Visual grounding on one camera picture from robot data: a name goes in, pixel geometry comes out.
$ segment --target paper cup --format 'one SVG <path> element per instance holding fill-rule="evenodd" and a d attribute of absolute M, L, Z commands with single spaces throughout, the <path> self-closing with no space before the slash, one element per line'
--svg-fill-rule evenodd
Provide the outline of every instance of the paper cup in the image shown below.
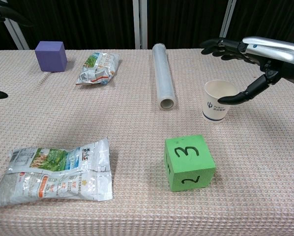
<path fill-rule="evenodd" d="M 224 96 L 233 96 L 238 93 L 237 88 L 230 82 L 212 80 L 205 84 L 203 99 L 203 117 L 211 123 L 220 123 L 225 118 L 230 105 L 223 105 L 217 100 Z"/>

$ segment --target plastic snack bag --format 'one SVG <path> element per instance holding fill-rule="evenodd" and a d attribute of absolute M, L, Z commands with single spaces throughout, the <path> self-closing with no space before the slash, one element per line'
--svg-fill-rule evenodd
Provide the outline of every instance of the plastic snack bag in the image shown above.
<path fill-rule="evenodd" d="M 106 138 L 69 151 L 18 149 L 10 158 L 0 182 L 0 206 L 43 198 L 103 201 L 113 197 Z"/>
<path fill-rule="evenodd" d="M 118 60 L 118 54 L 93 53 L 86 60 L 76 84 L 101 83 L 106 85 L 118 68 Z"/>

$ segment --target cube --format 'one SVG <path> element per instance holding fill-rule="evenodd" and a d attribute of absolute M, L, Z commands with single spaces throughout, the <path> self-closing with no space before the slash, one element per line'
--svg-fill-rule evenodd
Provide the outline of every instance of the cube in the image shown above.
<path fill-rule="evenodd" d="M 63 42 L 40 41 L 34 51 L 42 71 L 65 71 L 67 58 Z"/>
<path fill-rule="evenodd" d="M 202 135 L 166 139 L 164 163 L 173 192 L 208 186 L 216 169 Z"/>

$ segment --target plastic wrap roll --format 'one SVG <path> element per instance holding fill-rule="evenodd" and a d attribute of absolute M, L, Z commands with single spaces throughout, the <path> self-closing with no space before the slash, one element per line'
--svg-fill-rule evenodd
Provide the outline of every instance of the plastic wrap roll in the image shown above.
<path fill-rule="evenodd" d="M 166 55 L 166 46 L 155 44 L 152 48 L 155 67 L 157 103 L 160 109 L 171 109 L 176 105 L 176 96 L 172 85 L 169 64 Z"/>

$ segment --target robotic hand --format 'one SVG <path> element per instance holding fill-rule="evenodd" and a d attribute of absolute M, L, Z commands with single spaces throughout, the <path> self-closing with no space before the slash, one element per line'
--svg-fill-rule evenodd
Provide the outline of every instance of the robotic hand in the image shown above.
<path fill-rule="evenodd" d="M 32 26 L 31 21 L 11 8 L 8 3 L 0 1 L 0 22 L 4 22 L 5 18 L 10 18 L 23 26 Z"/>
<path fill-rule="evenodd" d="M 263 92 L 281 78 L 294 83 L 294 43 L 261 37 L 246 37 L 241 42 L 215 38 L 201 43 L 202 54 L 212 53 L 222 60 L 242 59 L 260 66 L 264 72 L 247 89 L 235 96 L 218 99 L 221 104 L 236 105 Z"/>

